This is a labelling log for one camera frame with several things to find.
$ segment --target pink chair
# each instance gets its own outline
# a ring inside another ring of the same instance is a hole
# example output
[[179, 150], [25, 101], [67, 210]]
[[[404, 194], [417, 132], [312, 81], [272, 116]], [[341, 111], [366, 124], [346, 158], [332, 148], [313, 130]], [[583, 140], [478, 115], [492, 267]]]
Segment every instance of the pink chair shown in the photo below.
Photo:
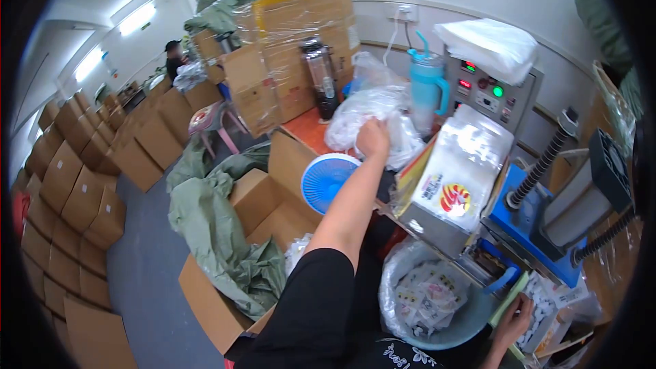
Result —
[[247, 133], [246, 129], [242, 125], [242, 122], [240, 122], [240, 120], [235, 117], [234, 114], [232, 114], [232, 111], [230, 111], [228, 102], [219, 101], [210, 104], [204, 109], [200, 109], [196, 112], [196, 114], [193, 115], [191, 121], [189, 122], [189, 135], [200, 132], [203, 144], [205, 144], [205, 148], [207, 148], [209, 155], [212, 156], [212, 160], [217, 158], [217, 155], [214, 153], [214, 150], [212, 150], [212, 146], [209, 144], [209, 140], [207, 138], [207, 132], [210, 131], [217, 130], [218, 135], [221, 136], [221, 139], [225, 145], [228, 146], [232, 154], [240, 153], [240, 150], [234, 144], [228, 135], [228, 132], [223, 126], [223, 117], [226, 114], [230, 117], [230, 119], [233, 121], [233, 123], [235, 123], [237, 128], [239, 128], [242, 133]]

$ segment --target black shirt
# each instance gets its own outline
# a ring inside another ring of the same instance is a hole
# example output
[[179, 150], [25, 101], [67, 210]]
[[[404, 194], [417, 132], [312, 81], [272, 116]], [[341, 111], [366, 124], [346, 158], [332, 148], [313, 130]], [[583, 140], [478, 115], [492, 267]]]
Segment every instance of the black shirt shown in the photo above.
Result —
[[172, 59], [166, 59], [166, 71], [168, 72], [168, 77], [170, 77], [171, 84], [178, 75], [178, 67], [184, 65], [181, 58], [174, 57]]
[[[354, 277], [353, 265], [340, 251], [322, 248], [308, 252], [287, 280], [268, 323], [235, 369], [443, 368], [436, 358], [450, 361], [441, 358], [445, 351], [425, 353], [381, 331], [381, 265], [375, 262], [361, 255]], [[450, 350], [456, 353], [457, 367], [471, 366], [472, 354], [459, 348]], [[474, 348], [474, 357], [479, 356], [480, 342]]]

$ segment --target floor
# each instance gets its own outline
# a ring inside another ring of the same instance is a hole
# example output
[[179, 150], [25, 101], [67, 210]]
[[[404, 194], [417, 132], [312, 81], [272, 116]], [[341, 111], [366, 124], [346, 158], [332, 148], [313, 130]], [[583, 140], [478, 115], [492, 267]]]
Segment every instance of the floor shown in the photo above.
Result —
[[[240, 151], [264, 141], [229, 131]], [[230, 152], [215, 143], [219, 163]], [[111, 304], [123, 317], [140, 369], [221, 369], [223, 357], [209, 341], [182, 294], [178, 275], [189, 250], [168, 224], [166, 175], [142, 193], [121, 175], [117, 192], [127, 206], [125, 233], [108, 251]]]

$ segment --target wall outlet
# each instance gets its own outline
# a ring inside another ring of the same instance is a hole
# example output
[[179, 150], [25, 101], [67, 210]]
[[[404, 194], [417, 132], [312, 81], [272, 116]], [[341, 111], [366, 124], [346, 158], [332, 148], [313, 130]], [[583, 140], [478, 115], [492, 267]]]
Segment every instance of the wall outlet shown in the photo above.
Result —
[[416, 4], [385, 2], [385, 16], [394, 19], [398, 12], [398, 20], [419, 21], [419, 9]]

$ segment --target ceiling light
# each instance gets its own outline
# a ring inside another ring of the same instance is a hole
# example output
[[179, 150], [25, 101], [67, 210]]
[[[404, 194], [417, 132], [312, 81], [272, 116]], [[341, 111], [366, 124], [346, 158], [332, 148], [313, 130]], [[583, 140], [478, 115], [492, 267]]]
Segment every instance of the ceiling light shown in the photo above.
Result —
[[78, 68], [76, 69], [76, 80], [78, 82], [84, 80], [86, 76], [88, 76], [88, 74], [91, 72], [91, 70], [93, 70], [94, 67], [100, 63], [102, 59], [103, 51], [100, 50], [100, 47], [96, 47], [94, 50], [91, 50], [78, 65]]
[[144, 4], [131, 15], [125, 18], [119, 25], [121, 35], [127, 36], [145, 25], [155, 15], [155, 5], [151, 3]]

